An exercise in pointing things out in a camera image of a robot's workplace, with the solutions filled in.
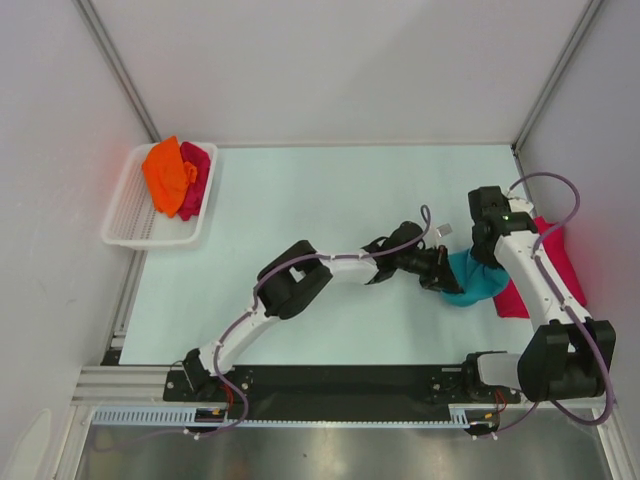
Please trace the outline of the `teal t shirt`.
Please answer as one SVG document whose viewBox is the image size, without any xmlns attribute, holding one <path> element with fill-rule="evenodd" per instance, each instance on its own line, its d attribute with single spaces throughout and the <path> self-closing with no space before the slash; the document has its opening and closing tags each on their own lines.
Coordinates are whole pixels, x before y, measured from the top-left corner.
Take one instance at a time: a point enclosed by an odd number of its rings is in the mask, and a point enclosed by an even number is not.
<svg viewBox="0 0 640 480">
<path fill-rule="evenodd" d="M 504 269 L 490 268 L 476 261 L 470 250 L 449 256 L 449 264 L 462 293 L 442 292 L 443 300 L 456 307 L 469 307 L 480 301 L 492 299 L 502 293 L 509 284 L 509 274 Z"/>
</svg>

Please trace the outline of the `white perforated plastic basket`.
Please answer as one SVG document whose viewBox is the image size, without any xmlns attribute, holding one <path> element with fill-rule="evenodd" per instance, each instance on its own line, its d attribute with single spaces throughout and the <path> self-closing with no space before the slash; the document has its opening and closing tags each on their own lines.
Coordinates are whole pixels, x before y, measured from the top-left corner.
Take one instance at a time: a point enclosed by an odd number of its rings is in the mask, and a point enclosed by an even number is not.
<svg viewBox="0 0 640 480">
<path fill-rule="evenodd" d="M 193 249 L 200 242 L 206 223 L 215 176 L 218 147 L 198 142 L 211 160 L 200 213 L 187 221 L 158 212 L 142 172 L 142 164 L 154 145 L 140 145 L 129 153 L 102 224 L 101 237 L 108 245 L 132 250 Z"/>
</svg>

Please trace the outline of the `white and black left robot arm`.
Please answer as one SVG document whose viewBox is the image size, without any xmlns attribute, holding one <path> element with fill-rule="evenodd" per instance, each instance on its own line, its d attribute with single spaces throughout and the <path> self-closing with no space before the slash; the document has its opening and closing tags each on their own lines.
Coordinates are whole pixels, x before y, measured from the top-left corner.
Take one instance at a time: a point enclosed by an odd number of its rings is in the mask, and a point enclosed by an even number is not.
<svg viewBox="0 0 640 480">
<path fill-rule="evenodd" d="M 273 324 L 301 314 L 330 284 L 374 285 L 401 270 L 416 275 L 425 290 L 462 293 L 447 249 L 428 247 L 427 231 L 405 221 L 390 235 L 352 253 L 323 253 L 307 240 L 296 242 L 260 271 L 245 312 L 218 339 L 186 354 L 182 366 L 187 389 L 202 400 L 214 397 L 221 376 L 259 336 Z"/>
</svg>

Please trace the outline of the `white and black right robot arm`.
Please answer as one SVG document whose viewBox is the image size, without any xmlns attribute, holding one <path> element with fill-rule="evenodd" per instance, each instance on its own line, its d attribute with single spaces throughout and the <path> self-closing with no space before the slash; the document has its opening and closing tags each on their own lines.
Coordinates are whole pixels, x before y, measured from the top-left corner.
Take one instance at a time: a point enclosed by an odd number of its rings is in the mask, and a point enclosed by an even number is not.
<svg viewBox="0 0 640 480">
<path fill-rule="evenodd" d="M 473 220 L 471 256 L 508 273 L 524 302 L 534 334 L 520 354 L 482 353 L 461 376 L 463 393 L 484 401 L 497 386 L 532 402 L 612 394 L 608 376 L 616 333 L 595 320 L 561 279 L 526 211 L 512 209 L 497 186 L 468 195 Z"/>
</svg>

